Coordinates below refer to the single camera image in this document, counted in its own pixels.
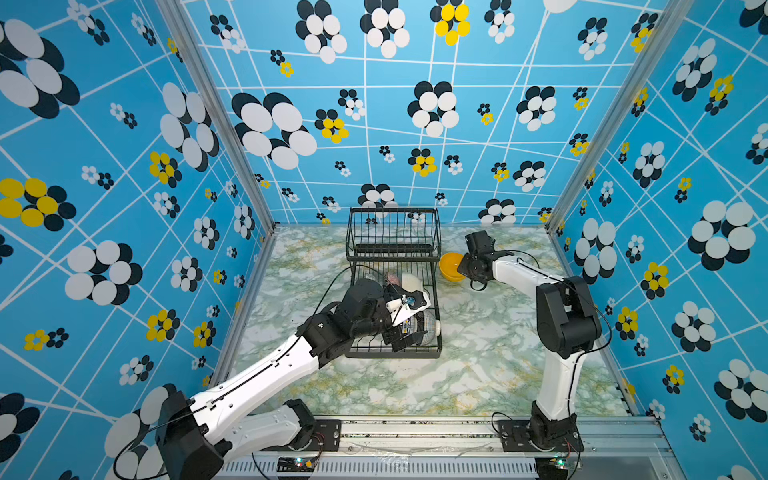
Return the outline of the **plain white bowl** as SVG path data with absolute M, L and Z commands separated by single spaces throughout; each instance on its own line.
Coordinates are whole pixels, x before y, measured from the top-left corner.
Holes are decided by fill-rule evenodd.
M 401 287 L 405 291 L 406 302 L 409 305 L 425 301 L 423 282 L 416 275 L 403 273 L 401 276 Z

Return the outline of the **blue yellow floral bowl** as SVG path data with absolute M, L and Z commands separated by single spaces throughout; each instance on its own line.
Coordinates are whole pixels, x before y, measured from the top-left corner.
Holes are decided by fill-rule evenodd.
M 424 336 L 424 320 L 414 315 L 401 324 L 403 340 L 407 346 L 420 345 Z

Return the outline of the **dark blue patterned bowl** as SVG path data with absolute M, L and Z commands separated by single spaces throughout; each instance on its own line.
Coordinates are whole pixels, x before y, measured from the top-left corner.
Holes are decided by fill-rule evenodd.
M 418 326 L 421 332 L 420 346 L 432 346 L 441 335 L 440 320 L 436 317 L 435 310 L 426 309 L 419 313 Z

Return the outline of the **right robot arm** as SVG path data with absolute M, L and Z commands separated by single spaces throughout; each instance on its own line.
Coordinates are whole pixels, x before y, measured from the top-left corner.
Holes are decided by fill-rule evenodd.
M 465 236 L 467 253 L 457 271 L 483 290 L 491 281 L 503 283 L 535 301 L 536 331 L 545 349 L 539 393 L 531 408 L 530 442 L 552 450 L 564 442 L 581 452 L 574 393 L 585 356 L 602 336 L 602 322 L 588 285 L 581 277 L 548 273 L 526 254 L 498 250 L 485 231 Z

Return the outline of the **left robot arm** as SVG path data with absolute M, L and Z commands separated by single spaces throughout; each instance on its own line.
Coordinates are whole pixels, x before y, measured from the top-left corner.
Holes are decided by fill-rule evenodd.
M 360 279 L 248 369 L 192 397 L 172 393 L 161 406 L 156 428 L 160 474 L 211 479 L 238 453 L 308 440 L 314 418 L 301 401 L 289 401 L 251 423 L 244 419 L 282 389 L 346 355 L 356 339 L 399 334 L 403 324 L 430 305 L 429 294 L 421 289 Z

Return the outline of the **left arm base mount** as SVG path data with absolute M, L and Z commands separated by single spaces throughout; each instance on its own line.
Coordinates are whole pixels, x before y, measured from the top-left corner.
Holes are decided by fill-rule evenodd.
M 310 430 L 302 428 L 297 437 L 285 446 L 285 449 L 291 451 L 323 450 L 337 452 L 340 446 L 341 433 L 341 420 L 316 420 Z

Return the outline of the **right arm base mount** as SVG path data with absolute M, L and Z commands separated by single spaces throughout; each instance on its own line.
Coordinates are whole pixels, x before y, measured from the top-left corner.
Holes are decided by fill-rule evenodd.
M 584 451 L 573 420 L 501 419 L 493 420 L 492 427 L 501 439 L 504 452 L 575 454 Z

